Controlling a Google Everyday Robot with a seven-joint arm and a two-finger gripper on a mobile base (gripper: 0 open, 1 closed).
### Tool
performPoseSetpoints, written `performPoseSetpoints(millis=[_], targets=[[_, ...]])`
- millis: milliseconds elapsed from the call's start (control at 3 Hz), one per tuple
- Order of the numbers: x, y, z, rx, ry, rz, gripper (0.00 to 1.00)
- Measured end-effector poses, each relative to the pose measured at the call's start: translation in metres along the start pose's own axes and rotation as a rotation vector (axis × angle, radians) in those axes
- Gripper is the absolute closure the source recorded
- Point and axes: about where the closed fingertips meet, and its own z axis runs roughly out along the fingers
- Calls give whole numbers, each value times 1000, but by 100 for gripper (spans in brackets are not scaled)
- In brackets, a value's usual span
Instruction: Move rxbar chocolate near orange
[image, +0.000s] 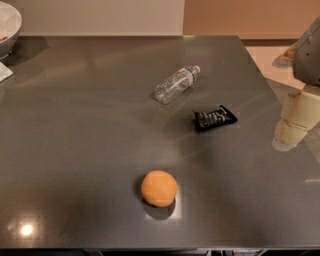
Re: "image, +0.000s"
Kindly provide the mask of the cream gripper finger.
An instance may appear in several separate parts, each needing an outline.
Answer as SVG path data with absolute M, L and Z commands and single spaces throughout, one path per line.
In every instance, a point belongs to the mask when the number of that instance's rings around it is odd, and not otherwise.
M 295 148 L 307 135 L 305 129 L 292 125 L 285 120 L 280 120 L 274 132 L 272 146 L 280 151 L 290 151 Z
M 286 96 L 281 117 L 287 124 L 311 130 L 320 122 L 320 87 L 305 85 Z

